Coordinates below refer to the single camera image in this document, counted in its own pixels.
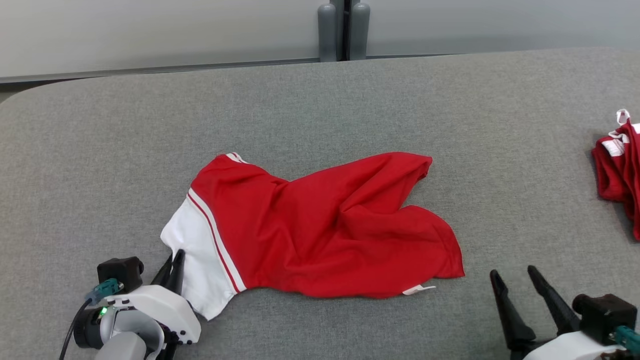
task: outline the white wall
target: white wall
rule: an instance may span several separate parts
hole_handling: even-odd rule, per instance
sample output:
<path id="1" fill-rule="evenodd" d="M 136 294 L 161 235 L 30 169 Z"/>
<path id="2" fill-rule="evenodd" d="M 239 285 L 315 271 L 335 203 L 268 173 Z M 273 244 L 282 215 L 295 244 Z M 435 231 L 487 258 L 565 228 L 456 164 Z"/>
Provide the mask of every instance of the white wall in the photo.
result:
<path id="1" fill-rule="evenodd" d="M 638 0 L 362 0 L 367 55 L 640 49 Z"/>
<path id="2" fill-rule="evenodd" d="M 0 78 L 318 57 L 323 0 L 2 0 Z"/>

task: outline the teal connector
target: teal connector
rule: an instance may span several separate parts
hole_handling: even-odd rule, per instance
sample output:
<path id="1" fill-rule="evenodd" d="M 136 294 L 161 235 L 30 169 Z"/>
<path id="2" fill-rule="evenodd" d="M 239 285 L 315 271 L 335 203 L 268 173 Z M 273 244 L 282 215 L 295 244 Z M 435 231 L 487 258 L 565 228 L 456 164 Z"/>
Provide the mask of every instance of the teal connector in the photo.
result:
<path id="1" fill-rule="evenodd" d="M 84 296 L 84 300 L 91 300 L 90 305 L 97 305 L 102 299 L 111 296 L 122 290 L 123 286 L 116 279 L 106 279 L 92 291 Z"/>
<path id="2" fill-rule="evenodd" d="M 624 346 L 631 354 L 640 354 L 640 335 L 626 326 L 616 328 L 616 342 Z"/>

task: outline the folded red cloth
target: folded red cloth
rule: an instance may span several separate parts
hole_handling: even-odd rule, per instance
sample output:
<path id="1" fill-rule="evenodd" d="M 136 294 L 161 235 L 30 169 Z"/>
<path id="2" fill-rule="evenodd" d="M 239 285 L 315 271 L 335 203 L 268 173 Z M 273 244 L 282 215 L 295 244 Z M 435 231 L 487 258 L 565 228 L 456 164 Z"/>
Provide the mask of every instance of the folded red cloth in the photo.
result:
<path id="1" fill-rule="evenodd" d="M 619 128 L 596 142 L 591 151 L 596 164 L 598 194 L 622 202 L 634 223 L 634 237 L 640 241 L 640 124 L 632 124 L 629 112 L 618 110 Z"/>
<path id="2" fill-rule="evenodd" d="M 401 207 L 430 165 L 393 152 L 286 181 L 236 153 L 218 156 L 161 235 L 186 252 L 183 296 L 210 319 L 250 288 L 384 298 L 464 276 L 449 225 Z"/>

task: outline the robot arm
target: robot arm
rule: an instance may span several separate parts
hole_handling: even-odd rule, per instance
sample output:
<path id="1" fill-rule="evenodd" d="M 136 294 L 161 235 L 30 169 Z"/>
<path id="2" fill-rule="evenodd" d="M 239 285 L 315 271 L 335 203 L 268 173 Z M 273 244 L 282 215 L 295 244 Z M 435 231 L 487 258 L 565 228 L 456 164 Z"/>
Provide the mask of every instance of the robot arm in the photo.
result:
<path id="1" fill-rule="evenodd" d="M 180 295 L 184 251 L 167 259 L 151 285 L 140 286 L 137 262 L 112 259 L 98 266 L 100 279 L 115 278 L 126 291 L 106 297 L 107 307 L 86 310 L 74 324 L 76 344 L 100 349 L 96 360 L 169 360 L 179 345 L 200 339 L 200 322 Z"/>
<path id="2" fill-rule="evenodd" d="M 640 359 L 640 337 L 633 331 L 637 308 L 615 295 L 591 298 L 578 295 L 573 312 L 535 266 L 527 269 L 538 294 L 545 300 L 557 326 L 557 337 L 536 341 L 509 299 L 509 289 L 498 274 L 490 273 L 493 294 L 511 360 Z"/>

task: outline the gray table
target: gray table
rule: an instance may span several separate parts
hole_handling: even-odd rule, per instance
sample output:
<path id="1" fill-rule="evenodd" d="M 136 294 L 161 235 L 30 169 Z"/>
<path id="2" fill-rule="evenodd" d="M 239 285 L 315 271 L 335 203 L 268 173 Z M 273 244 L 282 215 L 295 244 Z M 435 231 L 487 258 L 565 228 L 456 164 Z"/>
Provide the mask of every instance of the gray table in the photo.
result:
<path id="1" fill-rule="evenodd" d="M 138 256 L 190 181 L 236 151 L 295 179 L 387 151 L 434 158 L 408 203 L 452 226 L 467 276 L 388 300 L 240 294 L 177 359 L 506 359 L 488 274 L 540 337 L 555 330 L 526 265 L 567 301 L 640 304 L 640 245 L 596 194 L 589 150 L 626 107 L 640 54 L 565 49 L 115 76 L 0 104 L 0 358 L 52 359 L 95 267 Z M 69 359 L 92 350 L 70 346 Z"/>

